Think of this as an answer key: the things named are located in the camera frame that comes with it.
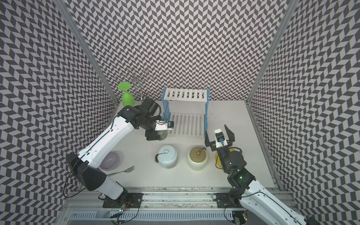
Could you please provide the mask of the small green tea canister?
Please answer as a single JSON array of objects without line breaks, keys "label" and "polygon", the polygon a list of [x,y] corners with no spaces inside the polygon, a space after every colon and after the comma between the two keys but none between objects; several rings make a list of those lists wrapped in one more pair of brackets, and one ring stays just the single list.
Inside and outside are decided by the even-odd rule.
[{"label": "small green tea canister", "polygon": [[157,131],[157,136],[159,141],[163,141],[167,138],[168,131],[167,130],[160,130]]}]

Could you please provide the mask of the yellow patterned tea canister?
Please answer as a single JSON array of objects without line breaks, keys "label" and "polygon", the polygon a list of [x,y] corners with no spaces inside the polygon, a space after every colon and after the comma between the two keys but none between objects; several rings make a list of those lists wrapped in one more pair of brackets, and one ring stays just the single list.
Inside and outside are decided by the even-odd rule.
[{"label": "yellow patterned tea canister", "polygon": [[[234,151],[237,151],[237,150],[235,148],[230,149],[230,152],[234,152]],[[216,161],[216,168],[223,169],[222,165],[221,165],[221,162],[220,162],[220,159],[219,159],[219,156],[218,156],[218,153],[216,153],[216,155],[215,155],[215,161]]]}]

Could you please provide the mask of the light blue tea canister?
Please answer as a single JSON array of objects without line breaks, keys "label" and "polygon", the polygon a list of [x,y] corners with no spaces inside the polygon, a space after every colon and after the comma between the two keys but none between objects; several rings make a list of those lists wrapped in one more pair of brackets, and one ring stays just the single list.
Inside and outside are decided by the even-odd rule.
[{"label": "light blue tea canister", "polygon": [[173,146],[165,145],[155,155],[155,162],[162,168],[171,169],[178,163],[178,152]]}]

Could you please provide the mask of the cream canister brown lid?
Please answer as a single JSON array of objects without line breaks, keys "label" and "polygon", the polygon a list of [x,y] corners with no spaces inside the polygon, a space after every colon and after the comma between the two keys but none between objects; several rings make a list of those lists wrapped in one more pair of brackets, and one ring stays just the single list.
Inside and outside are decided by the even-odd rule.
[{"label": "cream canister brown lid", "polygon": [[187,154],[187,164],[194,171],[201,171],[207,166],[208,154],[205,147],[194,147]]}]

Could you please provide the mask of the blue white two-tier shelf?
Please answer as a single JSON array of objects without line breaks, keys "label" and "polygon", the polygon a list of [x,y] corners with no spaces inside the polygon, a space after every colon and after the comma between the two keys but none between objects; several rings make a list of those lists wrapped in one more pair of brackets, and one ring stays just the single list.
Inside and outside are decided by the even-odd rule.
[{"label": "blue white two-tier shelf", "polygon": [[174,122],[171,137],[204,138],[208,128],[209,89],[163,89],[163,117]]}]

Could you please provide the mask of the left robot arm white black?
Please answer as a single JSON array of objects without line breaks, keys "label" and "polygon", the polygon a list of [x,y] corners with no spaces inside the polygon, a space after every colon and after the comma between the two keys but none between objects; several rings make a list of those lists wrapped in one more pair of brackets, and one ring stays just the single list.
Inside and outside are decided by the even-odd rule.
[{"label": "left robot arm white black", "polygon": [[106,197],[123,203],[127,190],[100,170],[100,165],[113,147],[134,129],[143,128],[148,141],[160,140],[160,131],[174,128],[174,122],[162,119],[161,107],[151,98],[137,106],[125,106],[112,120],[104,132],[79,153],[66,155],[66,161],[73,175],[85,189],[97,191]]}]

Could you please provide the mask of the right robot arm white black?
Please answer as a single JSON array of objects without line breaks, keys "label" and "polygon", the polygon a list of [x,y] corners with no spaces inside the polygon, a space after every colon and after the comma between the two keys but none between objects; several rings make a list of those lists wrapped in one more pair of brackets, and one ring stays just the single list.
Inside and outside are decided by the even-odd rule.
[{"label": "right robot arm white black", "polygon": [[234,207],[250,210],[268,225],[318,225],[315,217],[304,217],[289,208],[246,169],[242,150],[233,146],[234,133],[224,126],[228,139],[221,129],[214,131],[215,140],[210,141],[205,132],[204,144],[218,154],[222,170],[228,174],[227,180],[232,189],[228,192],[229,200]]}]

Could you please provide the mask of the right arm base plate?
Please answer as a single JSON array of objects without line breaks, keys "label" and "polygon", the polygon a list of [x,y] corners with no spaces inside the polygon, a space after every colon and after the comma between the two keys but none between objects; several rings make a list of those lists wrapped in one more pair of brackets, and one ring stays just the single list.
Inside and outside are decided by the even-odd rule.
[{"label": "right arm base plate", "polygon": [[214,200],[217,203],[217,207],[219,209],[224,209],[226,207],[230,208],[233,207],[233,204],[230,201],[228,193],[215,193]]}]

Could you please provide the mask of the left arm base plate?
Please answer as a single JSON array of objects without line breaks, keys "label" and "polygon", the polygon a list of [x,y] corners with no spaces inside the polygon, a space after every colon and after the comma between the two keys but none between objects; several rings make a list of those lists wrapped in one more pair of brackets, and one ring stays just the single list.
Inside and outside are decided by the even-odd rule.
[{"label": "left arm base plate", "polygon": [[143,193],[127,193],[121,195],[118,199],[113,200],[109,197],[105,197],[103,202],[103,208],[120,209],[121,207],[127,208],[140,208],[143,201]]}]

